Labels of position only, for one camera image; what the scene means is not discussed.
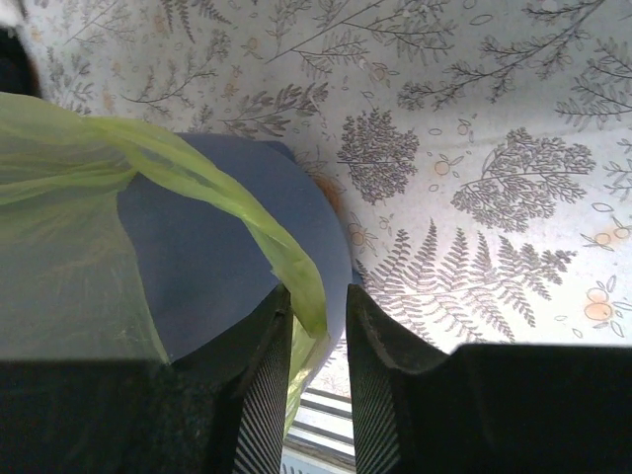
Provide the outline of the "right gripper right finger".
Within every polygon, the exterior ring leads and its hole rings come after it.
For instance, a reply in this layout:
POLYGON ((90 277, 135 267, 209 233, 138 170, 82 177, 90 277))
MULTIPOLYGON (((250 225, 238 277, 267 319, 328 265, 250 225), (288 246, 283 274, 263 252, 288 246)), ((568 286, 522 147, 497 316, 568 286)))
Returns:
POLYGON ((347 296, 360 473, 627 473, 631 352, 471 344, 445 354, 347 296))

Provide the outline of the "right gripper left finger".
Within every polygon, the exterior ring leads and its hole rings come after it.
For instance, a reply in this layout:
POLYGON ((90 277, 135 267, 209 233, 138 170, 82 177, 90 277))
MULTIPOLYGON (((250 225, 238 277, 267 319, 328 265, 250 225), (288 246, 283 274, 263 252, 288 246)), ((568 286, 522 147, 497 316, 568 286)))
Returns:
POLYGON ((277 473, 292 315, 274 288, 242 321, 171 363, 1 365, 5 473, 277 473))

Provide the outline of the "blue plastic trash bin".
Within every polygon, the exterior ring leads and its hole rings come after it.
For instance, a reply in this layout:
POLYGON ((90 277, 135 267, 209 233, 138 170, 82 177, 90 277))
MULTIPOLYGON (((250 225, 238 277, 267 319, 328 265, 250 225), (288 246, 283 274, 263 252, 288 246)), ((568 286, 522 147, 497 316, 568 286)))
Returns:
MULTIPOLYGON (((343 226, 323 192, 278 141, 210 133, 182 137, 246 188, 315 263, 327 299, 331 354, 344 332, 353 271, 343 226)), ((118 194, 118 216, 171 360, 248 316, 278 283, 239 218, 142 175, 118 194)))

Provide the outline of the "green plastic trash bag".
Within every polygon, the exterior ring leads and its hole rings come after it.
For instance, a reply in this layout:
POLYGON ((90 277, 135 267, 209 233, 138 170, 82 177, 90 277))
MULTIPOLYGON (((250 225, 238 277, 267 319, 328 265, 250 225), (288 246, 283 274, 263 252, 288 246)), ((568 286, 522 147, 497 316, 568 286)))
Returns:
POLYGON ((1 356, 167 360, 118 214, 119 193, 139 175, 240 219, 288 289, 292 422, 330 339, 323 282, 306 252, 173 132, 10 93, 1 97, 1 356))

